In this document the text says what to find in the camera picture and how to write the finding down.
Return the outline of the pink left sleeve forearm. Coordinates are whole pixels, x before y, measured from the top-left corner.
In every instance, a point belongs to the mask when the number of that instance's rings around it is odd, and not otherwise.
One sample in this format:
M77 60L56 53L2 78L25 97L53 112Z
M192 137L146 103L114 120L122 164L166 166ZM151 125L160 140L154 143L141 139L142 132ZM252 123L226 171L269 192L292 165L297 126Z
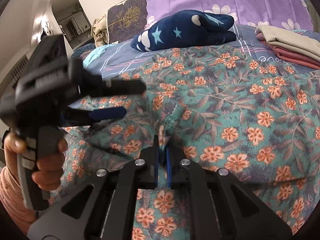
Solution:
M35 211L24 206L21 188L7 166L1 171L1 203L15 225L27 235L37 220Z

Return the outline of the left hand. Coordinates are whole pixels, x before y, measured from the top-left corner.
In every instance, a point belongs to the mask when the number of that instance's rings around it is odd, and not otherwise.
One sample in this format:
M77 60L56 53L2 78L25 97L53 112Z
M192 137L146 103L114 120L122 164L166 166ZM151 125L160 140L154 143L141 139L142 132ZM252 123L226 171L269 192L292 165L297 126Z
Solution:
M68 145L65 139L61 139L57 145L57 151L37 161L38 170L32 174L33 181L45 191L54 191L61 184L63 175L64 152ZM4 154L6 166L16 180L18 178L17 156L23 154L27 145L16 133L10 132L4 139Z

